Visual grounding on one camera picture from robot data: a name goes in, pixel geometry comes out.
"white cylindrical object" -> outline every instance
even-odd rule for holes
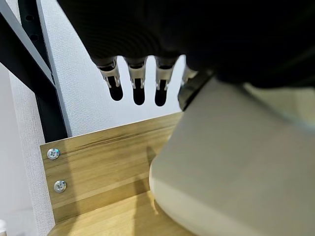
[[[198,236],[314,236],[315,131],[210,81],[151,164],[160,207]]]
[[[6,236],[6,223],[4,220],[0,220],[0,236]]]

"textured wallpaper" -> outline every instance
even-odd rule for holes
[[[167,101],[163,107],[158,107],[154,103],[155,59],[150,57],[147,60],[146,100],[142,106],[137,106],[132,99],[127,64],[123,58],[118,58],[124,97],[121,101],[116,102],[111,99],[99,70],[92,63],[56,0],[42,0],[41,3],[58,79],[74,136],[180,111],[177,94],[185,67],[184,57],[179,59],[174,68]]]
[[[20,20],[17,0],[7,0],[7,3],[17,19]],[[35,221],[36,229],[34,230],[37,231],[36,235],[47,236],[55,225],[55,220],[39,148],[41,144],[45,143],[45,140],[36,98],[35,94],[11,72],[9,72],[9,76],[21,140],[21,153],[23,153],[34,215],[34,219],[29,219],[29,221]]]

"silver screw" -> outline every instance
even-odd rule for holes
[[[54,184],[54,191],[56,193],[62,193],[65,191],[66,188],[67,188],[67,183],[64,180],[58,180]]]
[[[60,151],[56,148],[49,149],[47,152],[47,157],[50,160],[56,160],[60,155]]]

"wooden board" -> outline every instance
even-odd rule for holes
[[[168,140],[181,115],[145,120],[42,145],[56,222],[148,191],[146,180],[150,161]],[[57,160],[47,158],[47,150],[51,148],[60,150]],[[53,190],[57,180],[66,181],[65,192]]]
[[[142,193],[57,224],[49,236],[193,236]]]

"mounting hole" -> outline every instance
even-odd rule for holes
[[[27,20],[27,21],[33,21],[33,20],[34,20],[34,16],[32,16],[32,15],[27,15],[27,16],[25,17],[25,20]]]
[[[37,34],[31,34],[30,35],[30,39],[31,39],[32,42],[36,42],[39,39],[39,37],[38,37]]]

